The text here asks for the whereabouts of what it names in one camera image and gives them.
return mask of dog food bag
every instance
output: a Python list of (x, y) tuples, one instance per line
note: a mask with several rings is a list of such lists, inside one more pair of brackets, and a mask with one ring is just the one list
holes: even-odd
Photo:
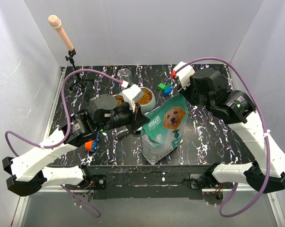
[(154, 165), (181, 143), (188, 118), (186, 100), (177, 95), (149, 112), (150, 122), (142, 127), (142, 154)]

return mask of pet food bowl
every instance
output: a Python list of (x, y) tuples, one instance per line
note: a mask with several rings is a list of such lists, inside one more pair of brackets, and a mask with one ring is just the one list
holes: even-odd
[[(142, 110), (142, 113), (147, 113), (149, 111), (151, 111), (152, 109), (154, 109), (155, 105), (156, 105), (156, 101), (155, 101), (155, 96), (153, 94), (153, 92), (148, 89), (147, 87), (140, 87), (142, 90), (147, 90), (148, 92), (151, 93), (152, 95), (152, 99), (150, 102), (148, 102), (147, 104), (144, 104), (144, 105), (141, 105), (141, 110)], [(122, 94), (117, 94), (117, 95), (113, 95), (113, 97), (122, 97), (123, 95)]]

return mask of gray wall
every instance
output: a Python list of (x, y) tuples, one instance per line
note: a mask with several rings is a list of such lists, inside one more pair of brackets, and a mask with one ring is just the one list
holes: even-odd
[[(23, 0), (0, 0), (0, 227), (10, 226), (18, 196), (7, 190), (1, 160), (12, 152), (4, 133), (40, 142), (60, 68)], [(11, 139), (19, 154), (31, 146)]]
[[(285, 0), (265, 0), (232, 63), (243, 74), (273, 138), (285, 152)], [(235, 80), (235, 87), (242, 85)], [(285, 215), (285, 190), (279, 192)]]
[(231, 60), (263, 0), (25, 0), (60, 66), (66, 47), (49, 27), (56, 14), (77, 65)]

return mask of black marble tabletop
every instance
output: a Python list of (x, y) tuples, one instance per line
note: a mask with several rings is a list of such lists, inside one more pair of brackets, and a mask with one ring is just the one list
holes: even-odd
[[(125, 66), (87, 66), (81, 68), (95, 69), (117, 78), (117, 72), (121, 68), (128, 68), (132, 72), (133, 82), (141, 87), (150, 88), (156, 98), (156, 106), (160, 106), (165, 100), (177, 94), (177, 84), (170, 78), (175, 65), (125, 65)], [(231, 88), (226, 68), (223, 64), (197, 64), (194, 70), (211, 67), (219, 70), (224, 76), (225, 82)], [(67, 67), (66, 74), (72, 71)], [(77, 113), (86, 107), (88, 98), (101, 94), (118, 94), (120, 86), (103, 76), (93, 73), (81, 73), (82, 78), (95, 79), (95, 83), (88, 82), (84, 91), (75, 87), (72, 92), (68, 87), (75, 81), (75, 77), (67, 82), (65, 88), (65, 100), (70, 114)], [(171, 83), (173, 93), (170, 97), (164, 97), (157, 90), (159, 83)], [(183, 143), (169, 155), (160, 160), (158, 165), (203, 165), (214, 162), (222, 163), (247, 163), (254, 160), (253, 155), (242, 143), (241, 139), (222, 120), (213, 117), (210, 112), (202, 107), (190, 106), (187, 103), (189, 117), (183, 135)], [(57, 127), (65, 124), (65, 116), (62, 109), (62, 99), (58, 100), (55, 115), (52, 122), (52, 133)], [(50, 165), (147, 165), (148, 161), (142, 155), (141, 137), (128, 134), (120, 138), (116, 133), (121, 129), (101, 132), (97, 151), (86, 152), (84, 145), (55, 160)]]

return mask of orange object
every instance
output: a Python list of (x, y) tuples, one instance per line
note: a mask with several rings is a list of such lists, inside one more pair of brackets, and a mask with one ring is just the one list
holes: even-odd
[(93, 142), (94, 142), (94, 140), (91, 140), (91, 141), (85, 143), (86, 151), (92, 151)]

